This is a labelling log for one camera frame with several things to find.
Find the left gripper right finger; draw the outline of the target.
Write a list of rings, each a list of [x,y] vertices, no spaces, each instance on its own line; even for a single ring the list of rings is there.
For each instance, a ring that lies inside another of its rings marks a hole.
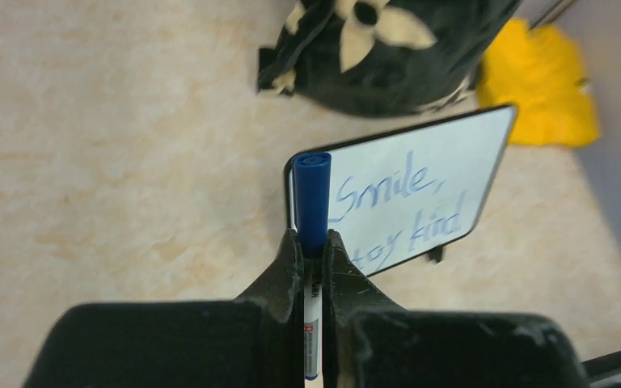
[[[407,310],[349,260],[323,249],[326,387],[586,387],[570,340],[539,314]]]

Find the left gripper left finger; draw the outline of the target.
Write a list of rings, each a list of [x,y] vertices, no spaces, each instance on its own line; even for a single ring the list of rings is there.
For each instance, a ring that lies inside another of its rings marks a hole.
[[[51,328],[24,385],[301,387],[302,278],[288,230],[235,298],[75,306]]]

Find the small whiteboard black frame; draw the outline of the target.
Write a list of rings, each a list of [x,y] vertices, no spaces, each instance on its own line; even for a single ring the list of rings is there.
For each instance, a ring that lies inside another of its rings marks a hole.
[[[323,146],[328,226],[366,276],[469,235],[518,110],[512,104]]]

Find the blue marker cap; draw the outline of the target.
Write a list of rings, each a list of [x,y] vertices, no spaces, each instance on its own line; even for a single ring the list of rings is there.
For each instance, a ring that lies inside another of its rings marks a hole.
[[[295,225],[308,259],[322,256],[327,239],[331,165],[327,152],[300,154],[293,160]]]

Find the white marker pen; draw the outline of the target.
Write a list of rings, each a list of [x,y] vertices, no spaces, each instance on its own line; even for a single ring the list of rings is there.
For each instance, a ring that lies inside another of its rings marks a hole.
[[[305,263],[304,283],[304,376],[315,380],[322,368],[323,269],[321,259]]]

